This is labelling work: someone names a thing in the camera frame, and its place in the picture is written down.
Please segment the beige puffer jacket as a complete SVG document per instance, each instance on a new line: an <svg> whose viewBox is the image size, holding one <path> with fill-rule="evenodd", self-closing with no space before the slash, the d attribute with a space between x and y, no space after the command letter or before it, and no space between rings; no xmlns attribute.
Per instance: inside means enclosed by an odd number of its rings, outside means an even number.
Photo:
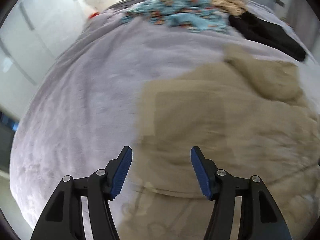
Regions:
<svg viewBox="0 0 320 240"><path fill-rule="evenodd" d="M315 224L319 114L294 63L226 46L221 62L147 82L138 116L135 187L121 207L121 239L203 239L213 204L190 162L193 146L234 176L260 176L293 239Z"/></svg>

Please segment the blue monkey print pajamas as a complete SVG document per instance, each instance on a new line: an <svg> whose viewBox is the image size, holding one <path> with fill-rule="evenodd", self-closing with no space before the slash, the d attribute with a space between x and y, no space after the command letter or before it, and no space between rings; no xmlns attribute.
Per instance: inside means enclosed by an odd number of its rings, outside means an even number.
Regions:
<svg viewBox="0 0 320 240"><path fill-rule="evenodd" d="M153 25L181 27L192 32L228 33L228 17L210 0L145 0L124 11L121 22L142 17Z"/></svg>

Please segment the lavender fleece bed blanket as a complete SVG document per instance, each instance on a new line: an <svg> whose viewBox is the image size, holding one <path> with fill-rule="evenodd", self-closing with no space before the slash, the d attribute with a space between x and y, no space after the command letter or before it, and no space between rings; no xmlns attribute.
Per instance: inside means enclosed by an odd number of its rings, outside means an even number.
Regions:
<svg viewBox="0 0 320 240"><path fill-rule="evenodd" d="M131 168L143 86L221 62L226 46L247 49L256 59L294 63L300 86L319 114L318 67L307 52L299 62L246 39L229 20L227 34L153 25L142 17L123 24L124 11L143 1L124 0L89 20L51 67L19 123L10 157L10 189L33 231L64 176L89 177L129 146L129 171L120 194L108 203L118 231L121 207L135 187ZM300 44L292 29L267 7L250 3L248 12L281 26ZM191 148L190 162L202 194L213 204L203 239L293 239L260 176L234 176L206 158L199 146ZM85 239L94 239L86 197L81 205Z"/></svg>

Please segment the white wardrobe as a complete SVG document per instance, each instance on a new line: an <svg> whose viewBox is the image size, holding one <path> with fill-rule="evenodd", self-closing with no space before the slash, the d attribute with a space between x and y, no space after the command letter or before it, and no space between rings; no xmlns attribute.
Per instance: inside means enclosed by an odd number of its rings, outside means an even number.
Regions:
<svg viewBox="0 0 320 240"><path fill-rule="evenodd" d="M79 0L18 0L1 26L1 110L20 119L56 59L82 32Z"/></svg>

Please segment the black folded garment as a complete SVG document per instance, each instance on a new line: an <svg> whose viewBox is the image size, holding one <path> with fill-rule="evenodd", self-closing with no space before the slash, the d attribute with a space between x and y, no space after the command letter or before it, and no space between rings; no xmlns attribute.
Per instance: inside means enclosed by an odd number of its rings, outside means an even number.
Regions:
<svg viewBox="0 0 320 240"><path fill-rule="evenodd" d="M285 30L274 23L257 18L250 12L240 16L229 15L230 26L239 31L246 39L275 48L302 62L306 58L303 47L291 38Z"/></svg>

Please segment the red gift box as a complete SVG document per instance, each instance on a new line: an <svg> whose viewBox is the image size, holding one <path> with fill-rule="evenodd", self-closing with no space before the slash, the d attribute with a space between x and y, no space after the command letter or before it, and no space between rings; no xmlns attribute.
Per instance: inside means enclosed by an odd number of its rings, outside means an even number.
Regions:
<svg viewBox="0 0 320 240"><path fill-rule="evenodd" d="M94 13L92 13L92 14L90 14L89 15L89 19L92 19L92 18L94 18L95 16L98 16L100 13L99 12L94 12Z"/></svg>

